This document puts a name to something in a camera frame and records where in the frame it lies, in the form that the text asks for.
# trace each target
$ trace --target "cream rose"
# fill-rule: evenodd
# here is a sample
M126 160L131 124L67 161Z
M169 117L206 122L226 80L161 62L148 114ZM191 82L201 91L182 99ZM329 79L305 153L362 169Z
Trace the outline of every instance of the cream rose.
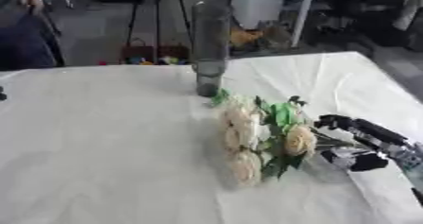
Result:
M240 96L228 100L220 115L220 125L224 132L233 128L238 135L239 145L256 149L262 136L261 113L254 102Z
M251 151L237 153L229 162L229 167L241 186L255 186L262 181L260 158Z
M240 150L240 137L235 128L227 128L224 147L229 154L234 154Z
M314 154L317 139L307 126L292 127L285 139L285 150L289 155L298 156L307 151L306 157Z

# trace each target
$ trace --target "office chair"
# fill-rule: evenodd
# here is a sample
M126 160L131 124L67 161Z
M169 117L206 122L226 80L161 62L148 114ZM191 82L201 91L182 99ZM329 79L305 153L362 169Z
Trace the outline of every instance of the office chair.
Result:
M400 15L404 0L324 0L330 10L322 13L338 21L337 26L318 26L310 44L335 44L348 50L348 45L356 43L366 50L367 56L373 55L373 45L364 40L364 35L381 46L398 46L398 31L392 26Z

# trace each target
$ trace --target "tripod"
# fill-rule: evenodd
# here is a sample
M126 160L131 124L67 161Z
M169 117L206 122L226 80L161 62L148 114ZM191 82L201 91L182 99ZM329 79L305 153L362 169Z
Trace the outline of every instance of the tripod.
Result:
M187 35L190 40L190 43L193 44L193 37L191 33L191 25L188 19L188 13L185 8L185 4L183 0L178 0L179 6L182 12L184 24L187 30ZM161 56L161 0L154 0L155 3L155 20L156 20L156 43L155 43L155 52L154 52L154 62L157 62L159 57ZM127 47L131 46L131 38L133 34L133 29L135 26L135 22L137 20L138 14L138 7L141 4L140 1L135 1L132 4L132 12L131 18L128 25L129 31L127 34Z

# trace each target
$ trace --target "clear glass cylinder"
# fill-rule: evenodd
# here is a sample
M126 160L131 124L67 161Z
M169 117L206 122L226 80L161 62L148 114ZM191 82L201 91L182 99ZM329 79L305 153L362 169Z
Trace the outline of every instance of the clear glass cylinder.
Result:
M197 93L215 96L229 58L230 7L225 0L200 2L193 7L192 62Z

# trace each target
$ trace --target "white tablecloth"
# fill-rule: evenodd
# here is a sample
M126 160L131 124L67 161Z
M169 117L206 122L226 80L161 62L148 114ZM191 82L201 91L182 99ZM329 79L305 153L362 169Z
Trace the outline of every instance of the white tablecloth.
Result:
M0 223L423 223L399 169L300 171L233 189L215 112L190 67L108 66L0 75ZM423 140L423 109L355 53L233 61L225 87L311 117L363 117Z

